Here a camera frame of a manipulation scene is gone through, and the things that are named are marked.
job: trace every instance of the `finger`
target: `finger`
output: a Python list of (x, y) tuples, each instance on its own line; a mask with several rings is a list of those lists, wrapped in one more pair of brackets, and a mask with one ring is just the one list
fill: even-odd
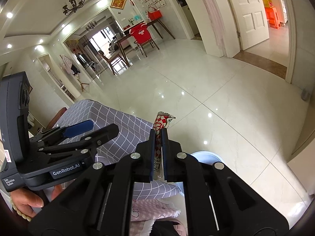
[(30, 205), (16, 204), (16, 207), (19, 211), (21, 211), (23, 214), (27, 215), (30, 218), (33, 218), (36, 215), (36, 213), (34, 212)]
[(56, 185), (53, 192), (51, 193), (51, 200), (55, 199), (59, 194), (61, 194), (62, 191), (61, 184)]
[(11, 192), (11, 198), (16, 206), (19, 204), (30, 205), (37, 208), (44, 206), (44, 202), (39, 196), (23, 188)]

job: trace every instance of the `beaded bracelet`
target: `beaded bracelet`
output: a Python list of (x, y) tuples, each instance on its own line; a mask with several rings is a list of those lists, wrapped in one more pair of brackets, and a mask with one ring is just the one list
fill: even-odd
[(16, 213), (23, 217), (24, 219), (26, 219), (27, 221), (32, 221), (32, 219), (30, 217), (28, 217), (27, 215), (23, 214), (21, 211), (18, 210), (18, 208), (16, 207), (16, 205), (13, 203), (12, 198), (10, 197), (10, 203), (12, 204), (12, 208), (16, 211)]

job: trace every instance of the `orange plastic stool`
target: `orange plastic stool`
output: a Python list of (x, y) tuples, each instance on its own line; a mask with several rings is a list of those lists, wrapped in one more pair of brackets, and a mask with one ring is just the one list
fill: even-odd
[(270, 8), (265, 7), (265, 12), (267, 19), (269, 20), (269, 23), (275, 25), (276, 29), (279, 29), (281, 27), (281, 24), (276, 7), (274, 6), (271, 6)]

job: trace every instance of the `gold picture frame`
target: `gold picture frame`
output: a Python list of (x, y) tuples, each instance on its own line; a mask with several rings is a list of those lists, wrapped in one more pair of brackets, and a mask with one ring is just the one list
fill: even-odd
[(123, 10), (127, 0), (112, 0), (111, 8)]

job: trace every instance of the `silver bolt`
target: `silver bolt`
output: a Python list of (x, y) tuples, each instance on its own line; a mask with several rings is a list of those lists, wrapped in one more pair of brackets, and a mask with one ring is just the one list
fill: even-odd
[(187, 154), (183, 153), (183, 152), (180, 152), (178, 154), (176, 154), (176, 156), (180, 159), (185, 159), (187, 157)]
[(215, 168), (216, 168), (217, 170), (221, 170), (221, 169), (224, 168), (224, 164), (223, 164), (222, 162), (216, 162), (216, 163), (215, 163)]
[(102, 167), (103, 167), (103, 163), (101, 163), (101, 162), (95, 162), (93, 164), (93, 169), (95, 169), (95, 170), (101, 169)]
[(139, 159), (140, 158), (140, 154), (139, 153), (132, 153), (132, 154), (130, 154), (130, 157), (132, 158), (132, 159)]

